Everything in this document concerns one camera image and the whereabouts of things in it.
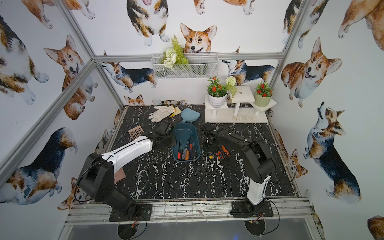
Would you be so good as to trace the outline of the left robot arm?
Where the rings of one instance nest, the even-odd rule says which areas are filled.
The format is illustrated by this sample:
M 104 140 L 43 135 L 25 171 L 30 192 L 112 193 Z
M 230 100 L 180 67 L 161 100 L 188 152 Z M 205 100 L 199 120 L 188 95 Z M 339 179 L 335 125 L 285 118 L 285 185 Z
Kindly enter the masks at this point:
M 171 148 L 176 145 L 174 125 L 162 121 L 159 127 L 141 134 L 126 145 L 104 153 L 87 156 L 76 187 L 95 202 L 105 203 L 129 220 L 138 216 L 136 201 L 115 187 L 118 171 L 139 156 L 153 149 Z

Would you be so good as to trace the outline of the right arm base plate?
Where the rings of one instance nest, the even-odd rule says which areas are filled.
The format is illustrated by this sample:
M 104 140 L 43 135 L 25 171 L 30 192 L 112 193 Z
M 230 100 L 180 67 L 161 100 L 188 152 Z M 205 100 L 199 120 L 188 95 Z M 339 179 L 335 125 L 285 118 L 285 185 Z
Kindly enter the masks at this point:
M 238 218 L 258 218 L 273 217 L 273 209 L 269 201 L 262 201 L 258 205 L 252 205 L 250 202 L 232 202 L 230 215 Z

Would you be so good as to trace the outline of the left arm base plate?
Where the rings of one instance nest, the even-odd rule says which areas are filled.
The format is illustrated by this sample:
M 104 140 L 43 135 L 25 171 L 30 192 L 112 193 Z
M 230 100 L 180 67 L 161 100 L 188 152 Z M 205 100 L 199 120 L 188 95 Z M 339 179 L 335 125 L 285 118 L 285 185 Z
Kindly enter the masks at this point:
M 130 207 L 126 212 L 121 212 L 110 207 L 109 222 L 149 221 L 151 219 L 152 210 L 152 204 L 136 204 L 133 207 Z

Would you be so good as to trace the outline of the teal storage box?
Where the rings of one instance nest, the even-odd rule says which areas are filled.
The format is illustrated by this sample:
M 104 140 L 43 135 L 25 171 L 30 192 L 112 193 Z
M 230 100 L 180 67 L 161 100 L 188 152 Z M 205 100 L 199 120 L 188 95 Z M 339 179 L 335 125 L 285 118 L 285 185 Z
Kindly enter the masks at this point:
M 198 131 L 196 127 L 191 123 L 182 123 L 182 124 L 179 123 L 175 125 L 174 133 L 177 140 L 177 144 L 172 147 L 172 154 L 173 154 L 174 160 L 178 163 L 188 163 L 192 161 L 197 161 L 201 156 L 201 148 L 200 148 L 200 142 L 198 138 Z M 193 152 L 192 152 L 193 158 L 191 160 L 184 160 L 185 154 L 186 154 L 187 142 L 191 135 L 193 136 Z M 177 160 L 179 140 L 181 140 L 182 149 L 183 149 L 182 159 L 180 161 Z

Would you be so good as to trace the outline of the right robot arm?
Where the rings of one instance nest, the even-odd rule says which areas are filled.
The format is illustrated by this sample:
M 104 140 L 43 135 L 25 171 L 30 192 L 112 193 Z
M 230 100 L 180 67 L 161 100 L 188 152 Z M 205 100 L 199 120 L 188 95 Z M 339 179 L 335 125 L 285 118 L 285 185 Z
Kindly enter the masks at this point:
M 225 160 L 230 151 L 240 155 L 243 160 L 245 173 L 250 179 L 243 212 L 249 215 L 256 213 L 265 201 L 266 187 L 277 163 L 261 144 L 253 139 L 247 139 L 225 128 L 216 128 L 211 123 L 205 123 L 201 130 L 207 139 L 207 147 L 217 159 Z

